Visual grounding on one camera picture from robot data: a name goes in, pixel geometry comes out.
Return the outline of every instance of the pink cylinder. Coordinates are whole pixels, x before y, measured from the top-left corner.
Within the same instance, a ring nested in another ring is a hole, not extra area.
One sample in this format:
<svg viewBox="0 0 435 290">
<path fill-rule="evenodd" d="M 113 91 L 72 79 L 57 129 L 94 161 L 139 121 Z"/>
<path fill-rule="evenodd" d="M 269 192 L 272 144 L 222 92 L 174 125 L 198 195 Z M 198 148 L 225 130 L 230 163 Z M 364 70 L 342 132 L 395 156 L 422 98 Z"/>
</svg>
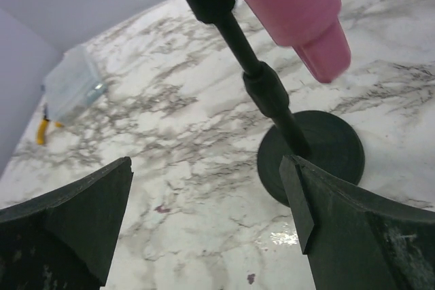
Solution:
<svg viewBox="0 0 435 290">
<path fill-rule="evenodd" d="M 341 0 L 246 0 L 278 46 L 293 47 L 321 83 L 350 65 L 351 52 L 338 21 Z"/>
</svg>

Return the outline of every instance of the white marble table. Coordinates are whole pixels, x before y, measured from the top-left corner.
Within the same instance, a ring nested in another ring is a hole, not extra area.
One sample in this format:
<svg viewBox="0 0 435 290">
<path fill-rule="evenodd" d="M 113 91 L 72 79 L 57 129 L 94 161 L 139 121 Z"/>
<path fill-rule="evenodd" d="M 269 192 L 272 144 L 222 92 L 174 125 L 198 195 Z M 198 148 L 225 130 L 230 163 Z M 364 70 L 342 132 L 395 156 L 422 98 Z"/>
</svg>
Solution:
<svg viewBox="0 0 435 290">
<path fill-rule="evenodd" d="M 293 111 L 351 123 L 366 150 L 361 186 L 435 211 L 435 0 L 343 0 L 349 72 L 318 84 L 237 10 Z M 93 39 L 109 92 L 35 144 L 35 113 L 0 181 L 0 207 L 70 183 L 121 156 L 135 176 L 109 290 L 314 289 L 292 215 L 262 188 L 256 150 L 271 123 L 244 91 L 216 30 L 170 0 Z"/>
</svg>

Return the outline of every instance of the stand base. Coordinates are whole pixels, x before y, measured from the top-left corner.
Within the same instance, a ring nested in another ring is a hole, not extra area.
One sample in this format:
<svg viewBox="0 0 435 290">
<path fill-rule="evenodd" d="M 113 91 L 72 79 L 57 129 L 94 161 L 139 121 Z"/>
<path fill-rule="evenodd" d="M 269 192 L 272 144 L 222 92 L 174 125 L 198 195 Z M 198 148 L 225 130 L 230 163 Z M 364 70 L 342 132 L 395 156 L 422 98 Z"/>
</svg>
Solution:
<svg viewBox="0 0 435 290">
<path fill-rule="evenodd" d="M 364 149 L 355 130 L 344 120 L 323 111 L 302 111 L 294 114 L 311 148 L 305 158 L 327 173 L 357 185 L 365 164 Z M 279 176 L 284 155 L 293 154 L 273 126 L 258 149 L 257 168 L 266 191 L 278 202 L 289 206 Z"/>
</svg>

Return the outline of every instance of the yellow handle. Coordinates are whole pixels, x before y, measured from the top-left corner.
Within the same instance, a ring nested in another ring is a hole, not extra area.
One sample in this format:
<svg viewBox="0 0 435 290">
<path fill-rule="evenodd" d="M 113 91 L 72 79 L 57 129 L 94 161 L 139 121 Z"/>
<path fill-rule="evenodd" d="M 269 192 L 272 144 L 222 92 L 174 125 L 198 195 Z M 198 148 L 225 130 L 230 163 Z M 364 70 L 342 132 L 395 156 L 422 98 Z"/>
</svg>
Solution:
<svg viewBox="0 0 435 290">
<path fill-rule="evenodd" d="M 41 121 L 41 124 L 38 128 L 38 133 L 36 134 L 36 143 L 38 145 L 44 145 L 46 143 L 46 130 L 49 123 L 50 121 L 47 119 L 43 119 Z"/>
</svg>

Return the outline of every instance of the transparent plastic box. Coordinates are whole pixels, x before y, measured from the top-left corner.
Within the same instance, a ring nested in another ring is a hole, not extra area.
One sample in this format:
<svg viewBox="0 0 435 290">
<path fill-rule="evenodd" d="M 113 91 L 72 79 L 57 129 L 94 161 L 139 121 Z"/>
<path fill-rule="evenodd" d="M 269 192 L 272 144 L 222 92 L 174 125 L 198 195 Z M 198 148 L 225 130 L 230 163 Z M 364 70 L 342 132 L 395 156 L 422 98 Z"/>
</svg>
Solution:
<svg viewBox="0 0 435 290">
<path fill-rule="evenodd" d="M 48 119 L 66 126 L 107 89 L 97 65 L 83 46 L 69 50 L 44 78 Z"/>
</svg>

